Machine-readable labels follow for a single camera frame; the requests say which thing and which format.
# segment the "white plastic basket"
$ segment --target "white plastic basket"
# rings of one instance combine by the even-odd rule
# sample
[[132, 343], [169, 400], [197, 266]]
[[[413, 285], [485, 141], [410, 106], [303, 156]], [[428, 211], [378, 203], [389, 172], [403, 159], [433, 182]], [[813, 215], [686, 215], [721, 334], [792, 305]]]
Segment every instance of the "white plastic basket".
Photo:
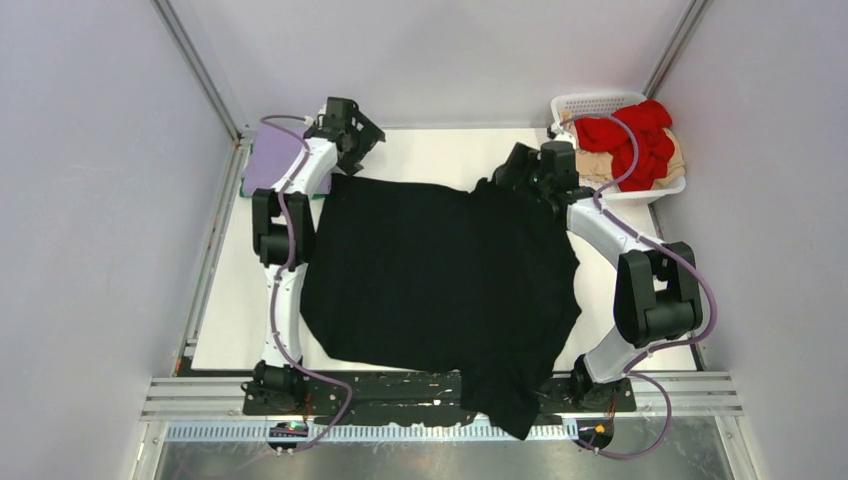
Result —
[[[604, 113], [611, 115], [616, 110], [635, 105], [645, 101], [645, 96], [635, 92], [606, 92], [606, 93], [578, 93], [573, 95], [560, 95], [551, 100], [551, 114], [554, 123], [551, 131], [557, 134], [564, 133], [559, 126], [559, 114], [563, 110], [569, 110], [574, 115], [587, 113]], [[581, 185], [599, 188], [602, 184], [580, 179]], [[618, 187], [612, 187], [604, 192], [604, 199], [609, 202], [622, 203], [626, 205], [647, 205], [658, 198], [666, 195], [680, 193], [686, 187], [686, 178], [680, 176], [671, 181], [668, 187], [658, 190], [643, 190], [639, 192], [622, 192]]]

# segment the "red clothing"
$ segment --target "red clothing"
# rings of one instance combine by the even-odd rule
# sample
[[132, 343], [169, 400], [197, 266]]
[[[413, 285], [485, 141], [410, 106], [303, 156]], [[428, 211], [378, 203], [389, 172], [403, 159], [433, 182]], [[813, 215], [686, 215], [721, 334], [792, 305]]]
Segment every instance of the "red clothing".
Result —
[[[674, 155], [674, 144], [663, 128], [671, 126], [671, 116], [656, 100], [624, 107], [613, 114], [636, 135], [639, 162], [636, 170], [618, 184], [622, 192], [650, 190], [654, 180], [668, 175], [668, 161]], [[627, 132], [608, 118], [582, 118], [574, 122], [580, 148], [590, 152], [612, 154], [612, 174], [622, 176], [633, 161], [633, 146]]]

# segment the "gray wall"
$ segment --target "gray wall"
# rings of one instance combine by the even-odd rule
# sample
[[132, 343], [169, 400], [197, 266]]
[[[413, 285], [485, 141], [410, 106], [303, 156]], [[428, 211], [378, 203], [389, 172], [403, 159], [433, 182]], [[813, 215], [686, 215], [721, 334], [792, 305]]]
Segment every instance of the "gray wall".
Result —
[[544, 126], [557, 95], [641, 91], [689, 3], [173, 1], [245, 121], [335, 95], [382, 127], [438, 128]]
[[0, 470], [120, 478], [229, 139], [147, 0], [3, 2]]
[[696, 248], [774, 478], [845, 478], [848, 2], [716, 1], [659, 95], [689, 185], [659, 204]]

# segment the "garment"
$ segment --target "garment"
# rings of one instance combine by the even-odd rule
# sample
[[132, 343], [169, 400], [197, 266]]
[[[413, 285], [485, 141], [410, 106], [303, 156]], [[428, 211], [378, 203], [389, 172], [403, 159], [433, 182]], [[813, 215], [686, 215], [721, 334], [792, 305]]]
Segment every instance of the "garment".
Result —
[[[560, 112], [560, 120], [568, 120], [571, 116], [571, 112], [568, 110]], [[577, 129], [574, 127], [574, 123], [567, 124], [565, 129], [574, 135], [575, 138], [578, 138]], [[686, 164], [683, 161], [683, 151], [680, 149], [680, 143], [677, 141], [677, 137], [675, 137], [674, 133], [672, 133], [672, 131], [668, 128], [664, 128], [663, 131], [666, 135], [668, 135], [668, 138], [674, 145], [674, 153], [668, 160], [666, 176], [654, 180], [654, 184], [652, 186], [654, 190], [666, 188], [673, 180], [678, 177], [682, 177], [686, 173]], [[577, 172], [580, 176], [590, 182], [603, 184], [614, 179], [612, 175], [612, 154], [608, 152], [596, 153], [584, 150], [579, 146], [579, 138], [577, 150], [575, 152], [575, 163], [577, 166]]]
[[[656, 100], [624, 107], [613, 116], [633, 130], [639, 145], [636, 169], [618, 186], [623, 192], [650, 190], [655, 180], [668, 174], [668, 162], [675, 151], [664, 130], [671, 126], [671, 116]], [[612, 175], [622, 176], [633, 161], [633, 146], [627, 132], [607, 118], [582, 118], [574, 123], [580, 148], [611, 153]]]
[[577, 265], [547, 207], [485, 179], [467, 193], [334, 175], [301, 313], [333, 358], [458, 369], [461, 407], [523, 439], [580, 314]]

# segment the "metal frame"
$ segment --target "metal frame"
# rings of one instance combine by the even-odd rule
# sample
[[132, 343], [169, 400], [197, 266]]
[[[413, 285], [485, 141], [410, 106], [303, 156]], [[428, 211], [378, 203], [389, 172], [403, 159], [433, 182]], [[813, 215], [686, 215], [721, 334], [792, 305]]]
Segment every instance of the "metal frame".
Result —
[[215, 266], [218, 263], [218, 257], [221, 255], [221, 248], [224, 244], [224, 236], [227, 233], [227, 225], [230, 222], [230, 212], [232, 212], [236, 192], [240, 188], [239, 178], [250, 153], [250, 141], [251, 139], [249, 137], [242, 138], [230, 156], [227, 175], [224, 178], [221, 193], [218, 196], [218, 206], [215, 209], [209, 242], [203, 255], [200, 275], [195, 286], [191, 307], [189, 308], [186, 330], [180, 345], [178, 361], [183, 356], [194, 356], [197, 337], [203, 323], [203, 314], [206, 311], [206, 302], [209, 300], [209, 292], [212, 290]]
[[[671, 398], [674, 416], [739, 416], [742, 404], [727, 372], [651, 372]], [[558, 374], [556, 377], [567, 377]], [[249, 377], [154, 378], [141, 412], [142, 421], [169, 420], [297, 420], [300, 415], [245, 417], [242, 383]], [[665, 415], [662, 395], [650, 383], [632, 379], [635, 412], [619, 412], [618, 417]], [[564, 418], [597, 418], [598, 413], [561, 414]], [[478, 414], [477, 418], [487, 418]]]

